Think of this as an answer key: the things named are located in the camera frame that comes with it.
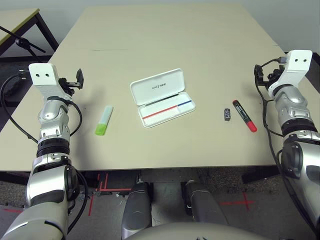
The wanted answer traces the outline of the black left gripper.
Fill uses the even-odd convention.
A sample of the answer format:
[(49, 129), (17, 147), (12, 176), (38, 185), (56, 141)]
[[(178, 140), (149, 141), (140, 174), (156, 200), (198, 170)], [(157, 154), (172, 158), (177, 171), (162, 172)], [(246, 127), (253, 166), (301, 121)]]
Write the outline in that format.
[(76, 73), (76, 80), (77, 82), (67, 82), (66, 78), (60, 78), (58, 80), (59, 85), (61, 86), (62, 90), (69, 96), (73, 96), (75, 93), (74, 88), (78, 88), (79, 90), (83, 88), (84, 85), (84, 76), (82, 73), (82, 69), (79, 68)]

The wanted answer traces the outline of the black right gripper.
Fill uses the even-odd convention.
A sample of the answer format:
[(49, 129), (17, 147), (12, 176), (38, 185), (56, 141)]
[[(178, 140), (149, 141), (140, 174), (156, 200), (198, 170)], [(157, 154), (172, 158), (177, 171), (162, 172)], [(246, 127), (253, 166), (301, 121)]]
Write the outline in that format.
[(274, 69), (273, 72), (267, 76), (268, 81), (264, 81), (263, 69), (260, 65), (256, 64), (254, 66), (253, 73), (254, 81), (257, 86), (270, 87), (272, 84), (279, 80), (280, 76), (283, 73), (283, 67), (280, 66), (279, 68)]

